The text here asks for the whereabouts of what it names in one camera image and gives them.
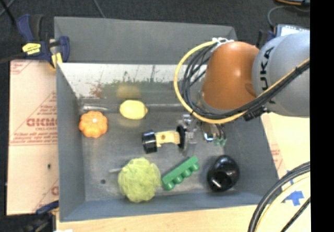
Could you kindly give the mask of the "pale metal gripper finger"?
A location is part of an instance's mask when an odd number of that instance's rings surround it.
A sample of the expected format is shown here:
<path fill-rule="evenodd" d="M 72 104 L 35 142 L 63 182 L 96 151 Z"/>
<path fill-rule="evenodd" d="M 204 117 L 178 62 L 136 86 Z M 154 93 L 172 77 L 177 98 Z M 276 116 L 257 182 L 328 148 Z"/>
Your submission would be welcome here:
<path fill-rule="evenodd" d="M 196 145 L 197 145 L 197 140 L 195 136 L 192 134 L 186 134 L 184 155 L 193 155 L 195 153 Z"/>
<path fill-rule="evenodd" d="M 195 119 L 190 114 L 183 114 L 182 127 L 185 133 L 194 133 Z"/>

